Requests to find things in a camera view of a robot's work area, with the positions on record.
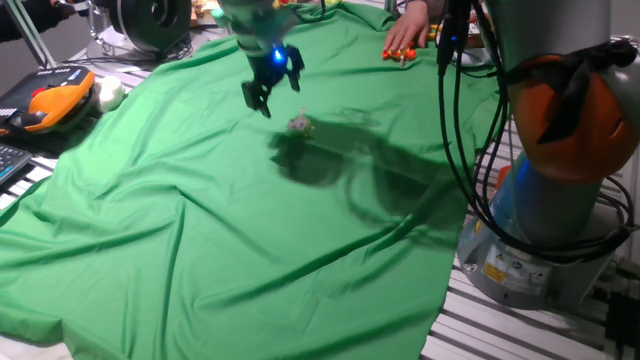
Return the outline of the hand of grey-sleeved person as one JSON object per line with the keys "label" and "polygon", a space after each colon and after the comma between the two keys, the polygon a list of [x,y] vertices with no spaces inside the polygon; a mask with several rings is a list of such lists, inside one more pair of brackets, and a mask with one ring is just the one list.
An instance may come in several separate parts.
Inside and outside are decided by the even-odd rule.
{"label": "hand of grey-sleeved person", "polygon": [[409,1],[405,12],[386,35],[383,50],[396,51],[409,48],[413,43],[424,48],[429,33],[429,5],[423,0]]}

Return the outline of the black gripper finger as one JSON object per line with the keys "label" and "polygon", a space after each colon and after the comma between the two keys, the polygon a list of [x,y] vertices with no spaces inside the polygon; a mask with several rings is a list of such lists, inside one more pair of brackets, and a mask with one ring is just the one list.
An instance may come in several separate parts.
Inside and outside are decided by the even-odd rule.
{"label": "black gripper finger", "polygon": [[267,104],[271,92],[270,88],[257,81],[243,82],[241,88],[246,105],[250,109],[260,112],[264,117],[270,118],[271,112]]}
{"label": "black gripper finger", "polygon": [[300,74],[301,74],[301,71],[305,68],[304,61],[297,47],[292,45],[287,45],[285,50],[291,62],[291,68],[287,72],[289,82],[290,82],[291,88],[294,91],[299,92],[300,91],[300,84],[299,84]]}

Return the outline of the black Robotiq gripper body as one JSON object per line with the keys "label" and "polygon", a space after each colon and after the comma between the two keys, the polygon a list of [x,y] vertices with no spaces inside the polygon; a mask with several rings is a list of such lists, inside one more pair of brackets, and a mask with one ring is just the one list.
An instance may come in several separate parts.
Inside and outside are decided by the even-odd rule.
{"label": "black Robotiq gripper body", "polygon": [[253,72],[251,83],[257,86],[275,86],[284,77],[291,77],[289,62],[292,60],[291,45],[276,46],[265,54],[249,56]]}

